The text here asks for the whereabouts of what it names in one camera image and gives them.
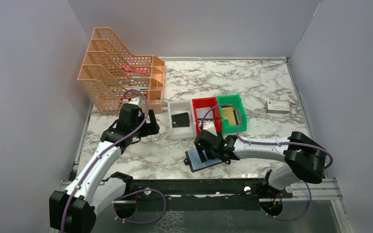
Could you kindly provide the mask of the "black leather card holder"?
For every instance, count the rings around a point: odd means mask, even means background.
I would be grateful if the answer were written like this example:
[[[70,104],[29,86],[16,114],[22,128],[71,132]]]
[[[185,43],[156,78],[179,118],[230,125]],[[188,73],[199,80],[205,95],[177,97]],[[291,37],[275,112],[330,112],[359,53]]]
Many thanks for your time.
[[[197,149],[187,150],[185,154],[186,158],[184,159],[184,164],[190,167],[191,172],[196,172],[222,163],[222,160],[218,158],[208,159],[205,151],[203,151],[203,155],[206,161],[202,162]]]

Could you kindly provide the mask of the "white plastic bin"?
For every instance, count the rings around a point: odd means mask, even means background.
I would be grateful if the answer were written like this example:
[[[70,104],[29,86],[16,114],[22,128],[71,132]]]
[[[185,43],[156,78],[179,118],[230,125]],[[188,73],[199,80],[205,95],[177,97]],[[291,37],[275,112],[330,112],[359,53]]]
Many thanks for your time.
[[[170,136],[172,139],[188,139],[196,136],[192,100],[168,102],[168,113],[170,120]]]

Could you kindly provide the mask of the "peach plastic desk organizer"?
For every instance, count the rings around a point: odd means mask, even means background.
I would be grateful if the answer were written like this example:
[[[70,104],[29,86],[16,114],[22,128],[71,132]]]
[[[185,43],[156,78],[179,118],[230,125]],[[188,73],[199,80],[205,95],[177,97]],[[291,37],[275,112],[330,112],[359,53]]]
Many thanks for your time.
[[[120,65],[150,67],[150,76],[128,76]],[[78,82],[102,114],[118,114],[123,100],[142,92],[155,113],[163,112],[165,62],[156,55],[135,55],[109,27],[93,30]]]

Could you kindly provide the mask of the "green plastic bin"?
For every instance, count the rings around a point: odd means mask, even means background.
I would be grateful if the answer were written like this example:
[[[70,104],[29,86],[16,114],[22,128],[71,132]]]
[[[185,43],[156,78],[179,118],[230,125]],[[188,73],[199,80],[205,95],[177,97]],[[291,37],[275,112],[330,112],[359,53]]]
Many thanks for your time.
[[[216,97],[221,113],[222,133],[236,133],[238,124],[240,132],[247,130],[247,117],[239,94]]]

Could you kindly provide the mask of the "white card box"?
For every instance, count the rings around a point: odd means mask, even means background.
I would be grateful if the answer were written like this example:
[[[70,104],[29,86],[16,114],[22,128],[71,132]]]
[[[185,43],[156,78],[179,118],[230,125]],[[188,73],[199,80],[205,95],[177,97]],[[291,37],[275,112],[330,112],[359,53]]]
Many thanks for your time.
[[[265,109],[267,113],[286,114],[290,113],[289,102],[285,101],[266,101]]]

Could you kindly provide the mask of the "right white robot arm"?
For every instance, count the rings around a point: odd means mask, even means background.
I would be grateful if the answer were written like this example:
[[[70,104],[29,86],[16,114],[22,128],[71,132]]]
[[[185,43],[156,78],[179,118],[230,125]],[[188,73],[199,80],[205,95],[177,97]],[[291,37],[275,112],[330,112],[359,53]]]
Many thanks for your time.
[[[320,184],[329,155],[323,147],[301,132],[292,132],[288,138],[255,141],[239,135],[223,137],[202,130],[194,144],[201,162],[213,159],[226,164],[244,159],[283,162],[280,168],[269,170],[261,184],[261,192],[268,198],[299,181]]]

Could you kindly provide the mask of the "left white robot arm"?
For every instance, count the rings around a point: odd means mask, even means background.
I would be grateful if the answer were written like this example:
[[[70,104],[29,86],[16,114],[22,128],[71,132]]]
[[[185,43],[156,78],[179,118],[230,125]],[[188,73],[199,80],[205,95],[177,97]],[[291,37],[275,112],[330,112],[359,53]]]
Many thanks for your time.
[[[63,190],[49,198],[50,227],[62,233],[89,233],[97,215],[114,199],[133,194],[132,178],[124,175],[101,184],[112,164],[134,143],[134,138],[159,132],[153,109],[143,111],[130,101],[121,107],[118,119],[105,130],[98,147],[82,172]]]

